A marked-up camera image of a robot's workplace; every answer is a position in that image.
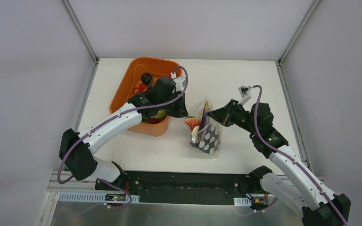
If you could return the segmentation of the toy watermelon slice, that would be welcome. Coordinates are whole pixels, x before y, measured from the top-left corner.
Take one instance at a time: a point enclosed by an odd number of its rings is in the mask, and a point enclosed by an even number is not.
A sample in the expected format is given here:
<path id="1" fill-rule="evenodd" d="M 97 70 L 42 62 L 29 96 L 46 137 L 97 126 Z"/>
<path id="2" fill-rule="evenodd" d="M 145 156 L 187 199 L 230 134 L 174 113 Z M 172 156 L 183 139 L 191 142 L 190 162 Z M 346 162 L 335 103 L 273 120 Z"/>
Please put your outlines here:
<path id="1" fill-rule="evenodd" d="M 184 123 L 189 127 L 190 131 L 193 131 L 195 127 L 200 126 L 201 121 L 196 117 L 188 116 L 184 119 Z"/>

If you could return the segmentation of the purple toy eggplant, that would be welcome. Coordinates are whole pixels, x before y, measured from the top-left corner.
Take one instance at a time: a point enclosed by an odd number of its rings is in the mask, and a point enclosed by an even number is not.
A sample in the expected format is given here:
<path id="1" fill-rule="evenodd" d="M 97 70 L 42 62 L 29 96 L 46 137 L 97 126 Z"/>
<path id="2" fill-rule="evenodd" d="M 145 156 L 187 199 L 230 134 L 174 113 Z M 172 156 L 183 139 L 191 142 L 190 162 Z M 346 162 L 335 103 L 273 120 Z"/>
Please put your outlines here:
<path id="1" fill-rule="evenodd" d="M 210 120 L 207 117 L 207 113 L 211 110 L 211 106 L 209 101 L 205 101 L 203 111 L 202 111 L 202 118 L 201 118 L 201 124 L 199 127 L 199 132 L 197 134 L 198 141 L 203 141 L 204 136 L 206 135 L 207 127 L 210 124 Z"/>

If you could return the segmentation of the beige toy bun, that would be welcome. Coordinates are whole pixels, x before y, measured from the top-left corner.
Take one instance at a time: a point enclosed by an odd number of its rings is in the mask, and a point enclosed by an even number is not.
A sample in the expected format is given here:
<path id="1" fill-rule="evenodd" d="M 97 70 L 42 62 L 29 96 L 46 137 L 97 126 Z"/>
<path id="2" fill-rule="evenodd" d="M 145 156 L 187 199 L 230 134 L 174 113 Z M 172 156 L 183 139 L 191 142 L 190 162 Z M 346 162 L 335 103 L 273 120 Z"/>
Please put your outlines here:
<path id="1" fill-rule="evenodd" d="M 192 143 L 197 143 L 197 134 L 199 132 L 199 126 L 195 126 L 191 132 Z"/>

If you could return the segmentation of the clear zip top bag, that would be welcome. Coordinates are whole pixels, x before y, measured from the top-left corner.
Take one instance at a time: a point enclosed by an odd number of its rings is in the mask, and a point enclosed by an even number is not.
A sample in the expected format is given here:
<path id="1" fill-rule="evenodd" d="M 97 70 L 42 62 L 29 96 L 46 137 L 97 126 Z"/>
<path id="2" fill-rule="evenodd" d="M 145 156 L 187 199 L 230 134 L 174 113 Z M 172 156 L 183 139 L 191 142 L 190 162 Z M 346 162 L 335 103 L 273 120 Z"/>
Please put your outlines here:
<path id="1" fill-rule="evenodd" d="M 183 124 L 189 132 L 189 145 L 210 159 L 219 157 L 222 145 L 222 128 L 218 122 L 208 116 L 213 110 L 212 103 L 203 99 L 193 105 Z"/>

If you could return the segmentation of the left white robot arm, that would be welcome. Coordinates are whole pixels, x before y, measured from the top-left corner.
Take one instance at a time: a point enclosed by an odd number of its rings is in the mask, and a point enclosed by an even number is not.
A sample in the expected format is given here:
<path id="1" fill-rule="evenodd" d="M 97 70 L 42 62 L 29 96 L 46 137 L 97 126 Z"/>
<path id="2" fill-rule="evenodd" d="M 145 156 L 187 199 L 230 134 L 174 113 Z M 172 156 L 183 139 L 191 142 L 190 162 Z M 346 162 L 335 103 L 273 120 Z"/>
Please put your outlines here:
<path id="1" fill-rule="evenodd" d="M 125 178 L 119 166 L 101 160 L 95 156 L 108 141 L 125 130 L 152 118 L 160 111 L 167 116 L 182 118 L 187 116 L 185 92 L 189 78 L 187 75 L 158 79 L 153 87 L 145 92 L 133 95 L 116 112 L 96 125 L 78 132 L 66 130 L 59 149 L 60 167 L 66 166 L 71 172 L 70 178 L 78 181 L 95 177 L 107 181 L 113 190 L 124 187 Z"/>

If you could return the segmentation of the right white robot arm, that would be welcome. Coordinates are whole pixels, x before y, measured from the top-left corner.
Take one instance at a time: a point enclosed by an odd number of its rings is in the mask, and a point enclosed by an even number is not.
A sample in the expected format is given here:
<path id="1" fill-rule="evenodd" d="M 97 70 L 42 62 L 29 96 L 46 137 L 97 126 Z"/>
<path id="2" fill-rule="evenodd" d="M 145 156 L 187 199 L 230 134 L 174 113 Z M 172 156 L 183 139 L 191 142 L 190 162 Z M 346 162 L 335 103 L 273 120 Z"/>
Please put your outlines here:
<path id="1" fill-rule="evenodd" d="M 291 208 L 305 226 L 346 226 L 351 201 L 345 194 L 336 194 L 320 181 L 298 157 L 288 141 L 273 126 L 274 116 L 269 104 L 260 101 L 263 88 L 256 85 L 259 95 L 251 110 L 245 110 L 252 87 L 239 88 L 242 100 L 232 99 L 227 105 L 211 110 L 207 115 L 225 127 L 237 125 L 249 132 L 258 152 L 276 165 L 287 177 L 283 182 L 268 167 L 261 166 L 250 173 L 249 188 L 274 195 Z"/>

